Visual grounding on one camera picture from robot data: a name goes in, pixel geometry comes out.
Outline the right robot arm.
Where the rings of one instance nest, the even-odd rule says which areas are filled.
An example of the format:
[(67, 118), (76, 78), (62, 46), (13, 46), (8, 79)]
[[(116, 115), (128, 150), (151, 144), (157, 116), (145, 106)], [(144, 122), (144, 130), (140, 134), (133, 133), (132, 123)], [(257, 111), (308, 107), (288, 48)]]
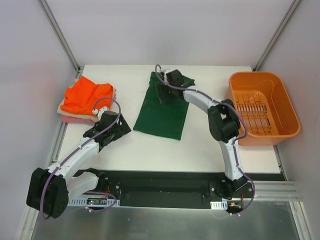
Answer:
[(218, 183), (214, 192), (227, 200), (237, 197), (243, 191), (240, 180), (244, 174), (237, 143), (241, 124), (233, 102), (213, 99), (194, 83), (185, 81), (177, 69), (155, 70), (155, 75), (160, 80), (155, 89), (161, 103), (181, 99), (207, 114), (209, 132), (220, 145), (225, 168), (225, 181)]

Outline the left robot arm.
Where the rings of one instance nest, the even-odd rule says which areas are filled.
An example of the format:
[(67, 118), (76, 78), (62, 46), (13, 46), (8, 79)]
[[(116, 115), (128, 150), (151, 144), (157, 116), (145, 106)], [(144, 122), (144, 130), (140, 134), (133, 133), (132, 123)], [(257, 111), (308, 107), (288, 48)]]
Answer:
[(31, 175), (26, 205), (49, 218), (58, 218), (68, 203), (92, 191), (108, 196), (106, 174), (88, 168), (75, 176), (80, 168), (103, 148), (131, 132), (121, 113), (104, 111), (93, 127), (82, 135), (77, 145), (56, 163), (43, 169), (38, 167)]

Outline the dark green t shirt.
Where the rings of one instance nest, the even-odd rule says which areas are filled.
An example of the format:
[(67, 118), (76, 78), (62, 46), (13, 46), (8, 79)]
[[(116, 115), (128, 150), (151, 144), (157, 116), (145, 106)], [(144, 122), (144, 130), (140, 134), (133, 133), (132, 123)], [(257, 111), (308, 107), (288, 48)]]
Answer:
[(156, 85), (160, 83), (153, 71), (133, 130), (179, 141), (182, 138), (189, 103), (182, 99), (160, 103), (156, 92)]

